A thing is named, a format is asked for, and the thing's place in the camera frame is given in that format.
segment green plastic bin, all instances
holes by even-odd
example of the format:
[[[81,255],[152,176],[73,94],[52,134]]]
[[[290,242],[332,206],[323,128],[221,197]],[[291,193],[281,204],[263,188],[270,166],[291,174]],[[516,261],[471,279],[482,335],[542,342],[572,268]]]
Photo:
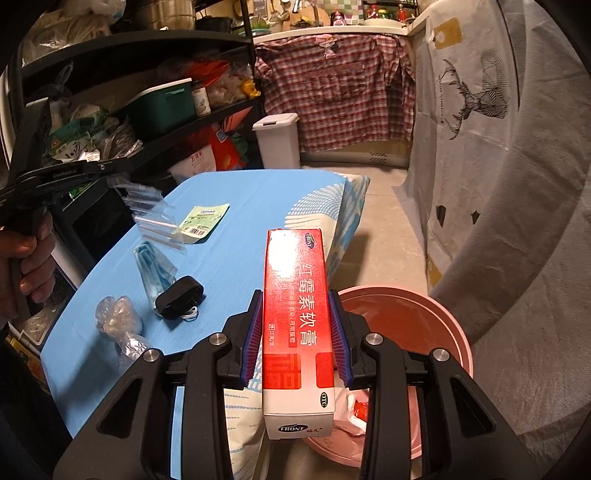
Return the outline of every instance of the green plastic bin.
[[[129,117],[135,135],[149,142],[184,125],[195,116],[191,79],[149,88],[133,97],[120,111]]]

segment blue tablecloth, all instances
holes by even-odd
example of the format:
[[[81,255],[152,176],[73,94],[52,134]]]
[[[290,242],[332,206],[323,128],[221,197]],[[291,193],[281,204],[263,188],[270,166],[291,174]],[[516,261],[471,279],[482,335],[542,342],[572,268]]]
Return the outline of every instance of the blue tablecloth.
[[[90,272],[41,354],[51,393],[71,434],[80,430],[121,374],[115,344],[95,326],[95,308],[101,299],[127,295],[142,317],[142,335],[165,354],[190,349],[222,330],[230,315],[245,311],[254,290],[262,289],[267,230],[322,228],[327,270],[332,273],[359,224],[368,184],[365,177],[347,179],[321,170],[259,170],[205,173],[178,186],[166,198],[178,223],[195,205],[230,204],[206,242],[186,245],[186,257],[169,256],[179,269],[177,278],[191,275],[204,286],[206,298],[199,317],[171,323],[151,310],[132,253],[142,241],[133,227]],[[257,378],[250,386],[253,393],[260,391]],[[177,400],[182,399],[182,392],[179,395]],[[239,397],[229,398],[240,402]],[[176,478],[180,477],[181,408],[178,401],[171,460]],[[244,431],[246,423],[256,430],[252,419],[240,424],[240,415],[228,418],[234,417],[238,424],[229,427],[229,436],[231,430]],[[256,463],[237,457],[243,450],[241,442],[242,437],[230,439],[236,478],[246,478]]]

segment plaid shirt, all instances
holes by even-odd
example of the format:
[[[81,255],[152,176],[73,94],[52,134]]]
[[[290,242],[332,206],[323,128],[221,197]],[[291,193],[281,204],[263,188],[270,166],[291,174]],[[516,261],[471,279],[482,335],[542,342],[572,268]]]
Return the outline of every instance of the plaid shirt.
[[[394,36],[305,35],[256,46],[267,114],[295,112],[302,151],[410,140],[415,83]]]

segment beige floor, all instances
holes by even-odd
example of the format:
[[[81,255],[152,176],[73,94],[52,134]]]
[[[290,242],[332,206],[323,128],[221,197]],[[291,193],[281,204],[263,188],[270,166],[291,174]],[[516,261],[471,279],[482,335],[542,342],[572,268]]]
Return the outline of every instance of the beige floor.
[[[422,246],[392,186],[401,185],[405,170],[351,164],[310,164],[311,168],[365,175],[371,179],[361,222],[336,271],[331,288],[390,284],[427,292]],[[413,462],[413,476],[418,474]],[[269,480],[353,480],[359,470],[334,463],[301,440],[274,442]]]

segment black pants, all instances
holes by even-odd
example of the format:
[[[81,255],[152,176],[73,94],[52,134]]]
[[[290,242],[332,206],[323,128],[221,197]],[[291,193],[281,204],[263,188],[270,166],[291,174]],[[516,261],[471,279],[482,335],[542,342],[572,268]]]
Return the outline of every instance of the black pants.
[[[47,480],[72,437],[5,337],[0,332],[0,478]]]

